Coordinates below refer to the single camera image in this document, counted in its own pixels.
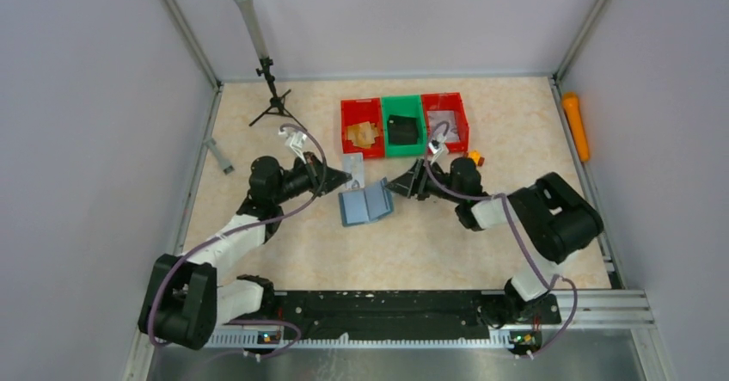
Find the silver VIP card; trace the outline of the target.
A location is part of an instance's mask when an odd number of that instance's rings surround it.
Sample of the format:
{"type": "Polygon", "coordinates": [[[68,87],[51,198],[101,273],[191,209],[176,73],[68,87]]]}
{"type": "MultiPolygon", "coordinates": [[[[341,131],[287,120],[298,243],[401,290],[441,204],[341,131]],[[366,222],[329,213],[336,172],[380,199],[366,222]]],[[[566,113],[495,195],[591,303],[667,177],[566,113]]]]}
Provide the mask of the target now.
{"type": "Polygon", "coordinates": [[[345,190],[360,189],[365,185],[364,155],[361,152],[344,154],[342,170],[351,176],[345,184],[345,190]]]}

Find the blue card holder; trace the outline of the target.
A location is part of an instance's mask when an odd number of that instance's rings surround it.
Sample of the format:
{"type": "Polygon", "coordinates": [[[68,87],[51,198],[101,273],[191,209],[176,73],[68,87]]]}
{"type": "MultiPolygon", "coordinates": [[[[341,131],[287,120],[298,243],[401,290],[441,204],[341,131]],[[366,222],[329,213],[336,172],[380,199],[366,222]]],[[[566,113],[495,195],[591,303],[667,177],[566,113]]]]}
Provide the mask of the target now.
{"type": "Polygon", "coordinates": [[[371,224],[392,214],[395,205],[387,184],[388,179],[382,178],[366,187],[339,193],[342,225],[371,224]]]}

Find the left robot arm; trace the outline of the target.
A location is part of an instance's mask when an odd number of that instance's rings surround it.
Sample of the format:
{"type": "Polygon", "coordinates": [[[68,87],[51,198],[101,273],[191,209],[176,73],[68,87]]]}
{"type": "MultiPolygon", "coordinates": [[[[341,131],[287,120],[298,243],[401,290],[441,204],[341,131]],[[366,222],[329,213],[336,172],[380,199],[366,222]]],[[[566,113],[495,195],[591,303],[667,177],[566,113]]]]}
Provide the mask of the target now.
{"type": "Polygon", "coordinates": [[[301,194],[317,198],[352,179],[306,152],[284,169],[275,157],[251,164],[249,190],[231,220],[181,255],[160,255],[153,265],[138,329],[158,345],[201,349],[219,326],[255,313],[273,295],[270,280],[242,275],[221,279],[248,252],[267,243],[287,217],[282,204],[301,194]]]}

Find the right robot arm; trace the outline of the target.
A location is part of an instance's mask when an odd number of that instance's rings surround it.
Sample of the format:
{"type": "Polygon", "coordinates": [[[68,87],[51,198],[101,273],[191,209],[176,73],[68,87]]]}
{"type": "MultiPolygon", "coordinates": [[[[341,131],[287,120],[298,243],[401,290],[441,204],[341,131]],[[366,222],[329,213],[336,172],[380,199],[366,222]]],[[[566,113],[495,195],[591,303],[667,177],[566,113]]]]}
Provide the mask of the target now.
{"type": "Polygon", "coordinates": [[[472,159],[459,157],[443,171],[419,158],[386,187],[406,198],[455,203],[455,214],[467,230],[508,224],[526,261],[505,284],[505,301],[513,310],[542,300],[561,279],[562,265],[604,230],[598,212],[555,172],[510,194],[488,194],[472,159]]]}

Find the silver cards in bin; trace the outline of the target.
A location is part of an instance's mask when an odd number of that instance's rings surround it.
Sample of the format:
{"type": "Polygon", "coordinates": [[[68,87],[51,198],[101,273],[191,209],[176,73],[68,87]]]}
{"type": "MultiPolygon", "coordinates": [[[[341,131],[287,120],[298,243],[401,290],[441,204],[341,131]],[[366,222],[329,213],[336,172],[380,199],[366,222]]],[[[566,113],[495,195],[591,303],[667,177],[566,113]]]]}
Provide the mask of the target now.
{"type": "Polygon", "coordinates": [[[459,129],[456,123],[456,115],[453,111],[427,111],[426,116],[430,128],[436,128],[437,126],[441,125],[441,127],[437,129],[437,133],[444,135],[446,137],[445,141],[447,143],[455,143],[461,140],[459,135],[459,129]]]}

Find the black cards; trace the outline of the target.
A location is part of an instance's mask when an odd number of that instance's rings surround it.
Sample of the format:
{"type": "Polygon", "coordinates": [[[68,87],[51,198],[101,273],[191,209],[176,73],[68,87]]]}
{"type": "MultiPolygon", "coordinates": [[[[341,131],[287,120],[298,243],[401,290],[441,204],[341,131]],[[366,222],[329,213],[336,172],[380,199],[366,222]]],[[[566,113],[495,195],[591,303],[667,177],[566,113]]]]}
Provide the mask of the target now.
{"type": "Polygon", "coordinates": [[[420,139],[419,122],[411,116],[391,114],[387,120],[388,144],[417,144],[420,139]]]}

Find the yellow toy block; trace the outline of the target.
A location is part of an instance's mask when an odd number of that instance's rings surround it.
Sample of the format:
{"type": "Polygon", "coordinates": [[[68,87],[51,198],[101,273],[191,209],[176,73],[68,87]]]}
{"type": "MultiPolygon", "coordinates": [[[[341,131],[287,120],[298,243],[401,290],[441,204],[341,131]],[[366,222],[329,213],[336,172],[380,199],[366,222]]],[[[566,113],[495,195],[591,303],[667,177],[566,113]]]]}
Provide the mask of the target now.
{"type": "Polygon", "coordinates": [[[473,161],[477,167],[482,167],[485,162],[485,158],[479,151],[467,151],[463,156],[473,161]]]}

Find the green bin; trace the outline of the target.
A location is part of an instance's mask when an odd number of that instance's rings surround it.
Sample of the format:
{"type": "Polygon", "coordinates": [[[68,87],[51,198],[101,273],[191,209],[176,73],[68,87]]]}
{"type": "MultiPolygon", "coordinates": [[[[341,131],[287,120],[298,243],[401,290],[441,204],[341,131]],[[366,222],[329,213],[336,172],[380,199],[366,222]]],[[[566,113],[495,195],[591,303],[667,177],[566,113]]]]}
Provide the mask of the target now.
{"type": "Polygon", "coordinates": [[[426,147],[426,121],[420,95],[381,98],[386,157],[420,156],[426,147]]]}

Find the left red bin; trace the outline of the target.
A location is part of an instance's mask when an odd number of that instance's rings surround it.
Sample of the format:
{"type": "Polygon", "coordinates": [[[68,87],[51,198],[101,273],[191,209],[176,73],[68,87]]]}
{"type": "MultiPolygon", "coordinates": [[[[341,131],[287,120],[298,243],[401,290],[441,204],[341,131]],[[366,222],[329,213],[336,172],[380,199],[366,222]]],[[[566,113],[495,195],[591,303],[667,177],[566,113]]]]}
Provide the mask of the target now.
{"type": "Polygon", "coordinates": [[[379,98],[340,102],[341,146],[345,154],[363,159],[385,157],[382,104],[379,98]]]}

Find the red bin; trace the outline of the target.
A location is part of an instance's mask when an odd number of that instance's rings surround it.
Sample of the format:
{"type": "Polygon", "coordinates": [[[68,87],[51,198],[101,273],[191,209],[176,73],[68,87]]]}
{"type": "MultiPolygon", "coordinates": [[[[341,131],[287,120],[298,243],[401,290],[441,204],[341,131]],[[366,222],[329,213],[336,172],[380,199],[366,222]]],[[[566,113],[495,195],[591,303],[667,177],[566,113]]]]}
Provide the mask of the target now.
{"type": "Polygon", "coordinates": [[[340,102],[341,146],[345,154],[363,159],[385,157],[382,104],[379,98],[340,102]]]}
{"type": "Polygon", "coordinates": [[[421,96],[428,132],[445,123],[445,143],[452,153],[464,153],[469,149],[470,127],[458,92],[432,93],[421,96]]]}

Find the grey small tool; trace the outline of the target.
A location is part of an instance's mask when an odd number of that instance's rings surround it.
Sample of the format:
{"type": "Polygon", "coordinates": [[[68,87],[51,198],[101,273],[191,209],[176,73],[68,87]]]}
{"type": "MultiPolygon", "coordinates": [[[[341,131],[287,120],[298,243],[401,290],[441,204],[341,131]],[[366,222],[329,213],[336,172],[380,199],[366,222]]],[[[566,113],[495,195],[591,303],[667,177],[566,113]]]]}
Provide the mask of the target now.
{"type": "Polygon", "coordinates": [[[208,149],[208,151],[214,156],[214,158],[217,161],[217,164],[219,168],[223,171],[225,175],[229,175],[232,173],[235,168],[232,164],[232,162],[227,158],[222,151],[217,146],[217,141],[212,138],[206,138],[203,141],[203,145],[208,149]]]}

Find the right red bin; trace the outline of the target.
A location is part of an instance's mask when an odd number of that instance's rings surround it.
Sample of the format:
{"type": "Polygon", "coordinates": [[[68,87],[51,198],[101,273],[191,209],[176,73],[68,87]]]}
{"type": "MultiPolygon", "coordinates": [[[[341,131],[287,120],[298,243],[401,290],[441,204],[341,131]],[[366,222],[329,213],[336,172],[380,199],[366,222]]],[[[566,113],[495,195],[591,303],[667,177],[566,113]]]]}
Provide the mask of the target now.
{"type": "Polygon", "coordinates": [[[464,153],[469,149],[470,127],[458,92],[432,93],[421,96],[428,132],[445,123],[445,143],[452,153],[464,153]]]}

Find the orange flashlight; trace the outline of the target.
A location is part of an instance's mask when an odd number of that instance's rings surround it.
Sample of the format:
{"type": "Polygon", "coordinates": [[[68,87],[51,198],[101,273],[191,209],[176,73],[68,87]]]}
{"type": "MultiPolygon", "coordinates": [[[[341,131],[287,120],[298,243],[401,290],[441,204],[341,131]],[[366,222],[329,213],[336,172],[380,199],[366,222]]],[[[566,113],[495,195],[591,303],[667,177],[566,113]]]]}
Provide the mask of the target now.
{"type": "Polygon", "coordinates": [[[580,112],[579,98],[574,92],[565,93],[562,96],[561,105],[567,118],[579,160],[586,163],[590,159],[591,153],[580,112]]]}

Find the black tripod with grey tube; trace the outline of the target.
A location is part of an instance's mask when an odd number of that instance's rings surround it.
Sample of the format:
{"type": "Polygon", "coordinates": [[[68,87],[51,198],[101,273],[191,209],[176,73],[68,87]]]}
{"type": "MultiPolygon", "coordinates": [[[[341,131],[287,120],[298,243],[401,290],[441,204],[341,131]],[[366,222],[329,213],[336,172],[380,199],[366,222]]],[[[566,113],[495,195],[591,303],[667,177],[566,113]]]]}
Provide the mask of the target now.
{"type": "Polygon", "coordinates": [[[256,74],[265,79],[266,85],[271,94],[267,109],[254,118],[248,126],[252,127],[263,117],[271,115],[291,119],[298,126],[304,127],[304,125],[285,106],[286,97],[291,93],[291,90],[289,89],[283,94],[280,94],[277,90],[275,83],[276,78],[271,71],[273,67],[273,59],[271,58],[266,46],[259,19],[255,11],[254,0],[233,1],[242,16],[243,23],[248,31],[256,57],[259,61],[259,67],[255,69],[256,74]]]}

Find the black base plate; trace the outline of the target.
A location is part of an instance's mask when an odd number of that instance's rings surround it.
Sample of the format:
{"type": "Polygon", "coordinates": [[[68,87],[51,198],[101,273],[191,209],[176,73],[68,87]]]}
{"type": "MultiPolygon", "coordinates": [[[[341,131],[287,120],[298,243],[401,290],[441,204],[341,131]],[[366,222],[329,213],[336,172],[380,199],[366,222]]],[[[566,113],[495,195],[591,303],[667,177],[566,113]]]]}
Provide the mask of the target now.
{"type": "Polygon", "coordinates": [[[525,302],[502,291],[288,291],[266,295],[243,320],[277,320],[305,340],[449,341],[486,339],[508,325],[559,324],[554,295],[525,302]]]}

